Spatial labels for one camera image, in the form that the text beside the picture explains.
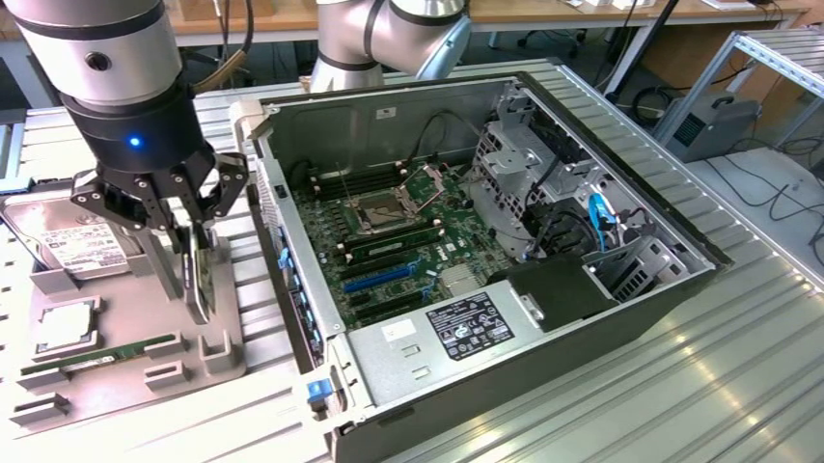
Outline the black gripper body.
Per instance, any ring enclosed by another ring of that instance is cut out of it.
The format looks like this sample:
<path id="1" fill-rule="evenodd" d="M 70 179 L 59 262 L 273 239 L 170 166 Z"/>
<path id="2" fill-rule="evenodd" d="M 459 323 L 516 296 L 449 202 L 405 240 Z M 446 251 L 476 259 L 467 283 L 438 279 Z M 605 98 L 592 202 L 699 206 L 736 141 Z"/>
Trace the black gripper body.
<path id="1" fill-rule="evenodd" d="M 61 98 L 103 170 L 151 174 L 179 165 L 198 172 L 215 167 L 194 92 L 185 80 L 175 80 L 158 96 L 129 105 L 94 105 L 71 95 Z"/>

